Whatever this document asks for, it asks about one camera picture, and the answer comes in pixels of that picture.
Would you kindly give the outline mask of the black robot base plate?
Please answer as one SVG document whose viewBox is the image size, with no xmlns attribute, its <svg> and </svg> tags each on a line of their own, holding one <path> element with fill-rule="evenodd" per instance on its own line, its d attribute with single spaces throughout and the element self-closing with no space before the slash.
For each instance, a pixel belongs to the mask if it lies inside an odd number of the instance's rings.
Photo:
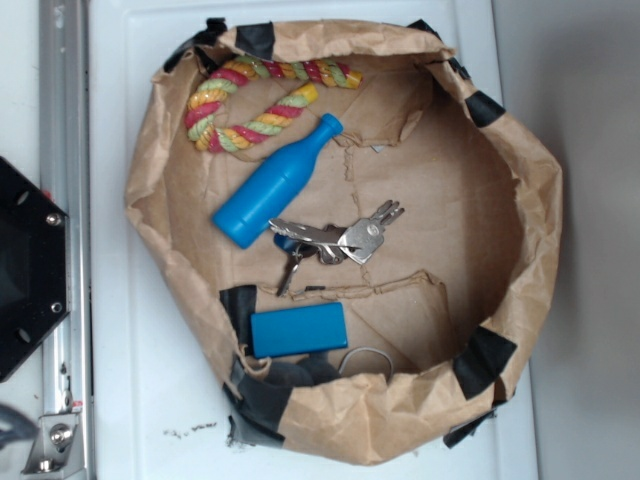
<svg viewBox="0 0 640 480">
<path fill-rule="evenodd" d="M 66 317 L 67 215 L 1 160 L 1 380 Z"/>
</svg>

